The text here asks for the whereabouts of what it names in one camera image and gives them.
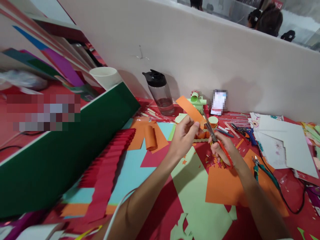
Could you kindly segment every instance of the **glue gun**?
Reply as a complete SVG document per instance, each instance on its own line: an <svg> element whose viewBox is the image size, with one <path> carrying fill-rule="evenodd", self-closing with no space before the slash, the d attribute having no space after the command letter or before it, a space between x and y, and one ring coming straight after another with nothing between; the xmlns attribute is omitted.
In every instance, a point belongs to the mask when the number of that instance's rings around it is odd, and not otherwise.
<svg viewBox="0 0 320 240"><path fill-rule="evenodd" d="M254 136L253 136L253 129L252 129L252 128L237 127L237 126L234 125L233 123L232 123L232 126L235 127L236 130L237 130L240 134L242 134L242 135L244 135L244 136L246 136L246 134L248 134L252 146L256 146L256 145L257 145L256 139L255 139Z"/></svg>

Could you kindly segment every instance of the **black bottle cap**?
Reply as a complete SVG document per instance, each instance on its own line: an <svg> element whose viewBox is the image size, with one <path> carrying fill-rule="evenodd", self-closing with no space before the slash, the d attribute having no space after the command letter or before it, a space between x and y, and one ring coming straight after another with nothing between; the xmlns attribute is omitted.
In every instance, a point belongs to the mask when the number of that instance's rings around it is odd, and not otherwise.
<svg viewBox="0 0 320 240"><path fill-rule="evenodd" d="M163 87L167 84L166 77L155 70L150 69L151 72L142 73L151 87Z"/></svg>

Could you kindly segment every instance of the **person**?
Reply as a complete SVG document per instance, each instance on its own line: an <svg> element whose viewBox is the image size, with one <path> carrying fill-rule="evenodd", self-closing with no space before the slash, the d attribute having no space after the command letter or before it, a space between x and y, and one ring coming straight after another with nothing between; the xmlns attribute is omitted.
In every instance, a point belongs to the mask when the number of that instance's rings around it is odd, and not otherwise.
<svg viewBox="0 0 320 240"><path fill-rule="evenodd" d="M190 150L194 136L203 133L199 127L199 122L193 122L188 115L176 126L167 155L153 173L121 205L108 239L136 239L170 173ZM283 219L266 197L232 141L219 132L215 135L222 141L233 161L262 239L290 239L290 233ZM230 164L218 143L212 144L211 150L219 159ZM108 221L103 225L92 240L103 240L109 223Z"/></svg>
<svg viewBox="0 0 320 240"><path fill-rule="evenodd" d="M196 8L200 11L202 10L202 0L190 0L190 7Z"/></svg>
<svg viewBox="0 0 320 240"><path fill-rule="evenodd" d="M259 9L255 9L248 15L248 25L247 27L254 29L256 27L257 21L261 16L261 12Z"/></svg>
<svg viewBox="0 0 320 240"><path fill-rule="evenodd" d="M255 29L260 32L277 37L279 35L282 21L283 16L281 10L276 8L276 5L274 3L271 3L261 13L260 18L256 23Z"/></svg>
<svg viewBox="0 0 320 240"><path fill-rule="evenodd" d="M292 42L292 40L296 37L296 32L293 30L289 30L281 36L281 39Z"/></svg>

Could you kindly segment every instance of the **green pliers handle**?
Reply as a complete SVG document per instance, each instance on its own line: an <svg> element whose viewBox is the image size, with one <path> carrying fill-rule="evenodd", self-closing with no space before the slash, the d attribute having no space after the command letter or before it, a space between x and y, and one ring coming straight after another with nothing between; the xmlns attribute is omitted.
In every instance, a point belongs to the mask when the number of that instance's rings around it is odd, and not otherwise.
<svg viewBox="0 0 320 240"><path fill-rule="evenodd" d="M259 165L259 167L269 176L269 178L271 178L271 180L274 183L274 185L276 186L276 188L280 189L279 183L276 180L276 178L263 165Z"/></svg>
<svg viewBox="0 0 320 240"><path fill-rule="evenodd" d="M259 182L259 180L258 180L258 175L259 175L258 171L259 171L259 167L258 167L258 166L254 166L254 167L253 167L253 171L254 171L254 178L257 180L257 182Z"/></svg>

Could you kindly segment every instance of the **water bottle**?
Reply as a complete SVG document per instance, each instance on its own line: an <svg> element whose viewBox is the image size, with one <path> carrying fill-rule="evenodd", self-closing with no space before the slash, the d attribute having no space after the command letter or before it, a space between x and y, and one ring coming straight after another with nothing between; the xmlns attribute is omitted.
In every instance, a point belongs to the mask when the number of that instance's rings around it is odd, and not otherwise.
<svg viewBox="0 0 320 240"><path fill-rule="evenodd" d="M158 105L162 115L172 116L174 113L174 106L166 77L155 70L150 69L150 71L151 72L142 74L146 77L153 99Z"/></svg>

